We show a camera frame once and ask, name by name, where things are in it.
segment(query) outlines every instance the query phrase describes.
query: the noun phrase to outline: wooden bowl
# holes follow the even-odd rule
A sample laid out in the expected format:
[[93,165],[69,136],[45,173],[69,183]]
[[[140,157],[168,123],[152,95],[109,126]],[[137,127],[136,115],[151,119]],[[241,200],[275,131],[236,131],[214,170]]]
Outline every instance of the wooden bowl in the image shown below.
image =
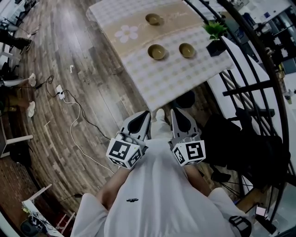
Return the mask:
[[159,44],[151,45],[148,50],[148,54],[155,60],[161,60],[166,55],[166,49]]
[[195,49],[191,44],[183,43],[179,46],[181,55],[185,58],[192,58],[195,55]]
[[150,25],[160,25],[161,17],[155,13],[150,13],[145,17]]

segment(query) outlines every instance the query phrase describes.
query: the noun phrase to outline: shoe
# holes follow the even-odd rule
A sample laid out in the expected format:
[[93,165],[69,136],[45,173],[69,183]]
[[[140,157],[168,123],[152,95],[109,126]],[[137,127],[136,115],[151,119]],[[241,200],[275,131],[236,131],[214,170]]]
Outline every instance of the shoe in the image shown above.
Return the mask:
[[31,40],[31,43],[26,47],[26,51],[29,51],[29,49],[32,46],[32,44],[33,44],[33,40]]
[[159,109],[157,112],[156,112],[156,120],[157,121],[164,121],[165,120],[165,111],[163,109]]
[[35,113],[36,103],[34,101],[30,102],[29,108],[27,109],[28,117],[32,118]]
[[29,77],[29,84],[31,87],[36,86],[36,75],[34,73]]

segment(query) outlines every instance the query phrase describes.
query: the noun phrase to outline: white cable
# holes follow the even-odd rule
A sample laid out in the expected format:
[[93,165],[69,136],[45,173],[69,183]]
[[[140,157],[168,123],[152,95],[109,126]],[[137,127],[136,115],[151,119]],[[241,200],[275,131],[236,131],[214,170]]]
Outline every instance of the white cable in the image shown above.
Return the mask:
[[79,105],[78,103],[76,103],[76,102],[72,102],[72,101],[70,101],[70,102],[66,102],[65,99],[63,99],[63,100],[64,100],[64,102],[65,102],[66,104],[77,104],[77,105],[79,106],[79,114],[78,114],[78,117],[77,117],[77,119],[75,119],[75,120],[73,121],[73,123],[72,123],[71,126],[70,126],[70,134],[71,134],[71,137],[72,137],[73,142],[75,143],[75,145],[79,148],[79,150],[82,152],[82,154],[84,154],[85,156],[87,156],[88,158],[90,158],[91,160],[93,160],[94,162],[96,162],[97,164],[99,164],[100,166],[106,168],[106,169],[109,170],[112,174],[114,174],[114,172],[113,172],[112,170],[110,170],[108,167],[106,167],[106,166],[100,164],[99,162],[97,162],[96,160],[92,159],[90,156],[88,156],[87,154],[85,154],[85,153],[83,152],[83,150],[79,147],[79,145],[77,145],[77,143],[75,142],[74,137],[73,137],[73,135],[72,135],[72,126],[73,126],[73,124],[74,124],[74,123],[79,119],[79,117],[80,117],[81,107],[80,107],[80,105]]

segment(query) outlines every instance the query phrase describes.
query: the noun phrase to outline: potted plant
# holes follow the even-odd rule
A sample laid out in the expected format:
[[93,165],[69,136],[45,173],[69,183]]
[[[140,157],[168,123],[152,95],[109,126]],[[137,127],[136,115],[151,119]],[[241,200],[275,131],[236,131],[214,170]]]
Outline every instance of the potted plant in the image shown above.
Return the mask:
[[210,34],[210,39],[213,41],[207,46],[207,50],[211,57],[218,56],[226,50],[224,42],[219,37],[226,34],[227,27],[221,25],[219,22],[209,22],[208,25],[204,25],[203,28]]

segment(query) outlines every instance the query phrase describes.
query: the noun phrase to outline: green plant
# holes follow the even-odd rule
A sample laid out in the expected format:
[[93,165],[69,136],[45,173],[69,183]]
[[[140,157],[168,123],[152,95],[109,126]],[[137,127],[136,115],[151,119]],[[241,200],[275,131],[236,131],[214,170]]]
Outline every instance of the green plant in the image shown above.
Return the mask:
[[208,25],[204,25],[203,28],[210,34],[210,39],[219,40],[220,36],[226,33],[227,27],[221,25],[220,22],[209,22]]

